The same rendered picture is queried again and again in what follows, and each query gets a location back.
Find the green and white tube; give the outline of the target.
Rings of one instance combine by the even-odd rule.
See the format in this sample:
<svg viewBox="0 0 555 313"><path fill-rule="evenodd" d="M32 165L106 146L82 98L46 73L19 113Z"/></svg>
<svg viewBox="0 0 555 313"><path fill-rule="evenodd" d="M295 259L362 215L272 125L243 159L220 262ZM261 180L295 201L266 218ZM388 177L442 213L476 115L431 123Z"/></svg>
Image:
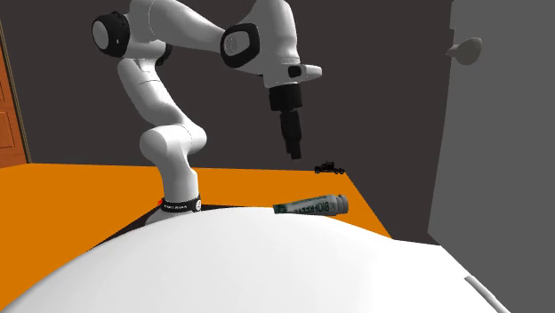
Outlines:
<svg viewBox="0 0 555 313"><path fill-rule="evenodd" d="M325 195L286 204L273 205L274 213L336 216L349 211L348 199L343 195Z"/></svg>

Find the grey door with knob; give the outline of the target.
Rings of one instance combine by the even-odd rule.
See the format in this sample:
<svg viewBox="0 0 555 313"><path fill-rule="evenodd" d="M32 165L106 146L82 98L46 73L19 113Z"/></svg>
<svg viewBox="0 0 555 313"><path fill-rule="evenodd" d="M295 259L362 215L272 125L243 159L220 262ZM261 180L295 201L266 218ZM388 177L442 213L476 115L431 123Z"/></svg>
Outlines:
<svg viewBox="0 0 555 313"><path fill-rule="evenodd" d="M555 313L555 0L454 0L430 235L510 313Z"/></svg>

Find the white toilet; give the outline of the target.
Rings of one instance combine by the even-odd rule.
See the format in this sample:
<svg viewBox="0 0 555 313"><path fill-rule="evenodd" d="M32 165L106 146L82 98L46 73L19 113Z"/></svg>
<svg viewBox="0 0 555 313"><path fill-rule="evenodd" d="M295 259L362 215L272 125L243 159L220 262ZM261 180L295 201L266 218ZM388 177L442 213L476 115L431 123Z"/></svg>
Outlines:
<svg viewBox="0 0 555 313"><path fill-rule="evenodd" d="M497 313L446 250L322 216L228 208L93 248L3 313Z"/></svg>

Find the brown wooden door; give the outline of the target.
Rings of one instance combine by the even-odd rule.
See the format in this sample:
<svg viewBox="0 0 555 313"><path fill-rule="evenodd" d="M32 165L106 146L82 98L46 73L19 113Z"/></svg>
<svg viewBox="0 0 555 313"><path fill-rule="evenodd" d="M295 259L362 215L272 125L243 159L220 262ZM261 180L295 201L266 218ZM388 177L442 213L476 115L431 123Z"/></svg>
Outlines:
<svg viewBox="0 0 555 313"><path fill-rule="evenodd" d="M0 21L0 168L31 162L11 62Z"/></svg>

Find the black toy truck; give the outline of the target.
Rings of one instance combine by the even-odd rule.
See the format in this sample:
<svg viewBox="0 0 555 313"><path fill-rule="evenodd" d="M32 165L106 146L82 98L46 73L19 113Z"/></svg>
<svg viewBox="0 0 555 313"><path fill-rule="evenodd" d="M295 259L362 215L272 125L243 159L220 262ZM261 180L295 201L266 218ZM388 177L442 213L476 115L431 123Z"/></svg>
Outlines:
<svg viewBox="0 0 555 313"><path fill-rule="evenodd" d="M336 167L334 162L326 161L321 165L316 165L314 167L314 172L316 174L319 173L335 173L335 174L344 174L345 170L341 167Z"/></svg>

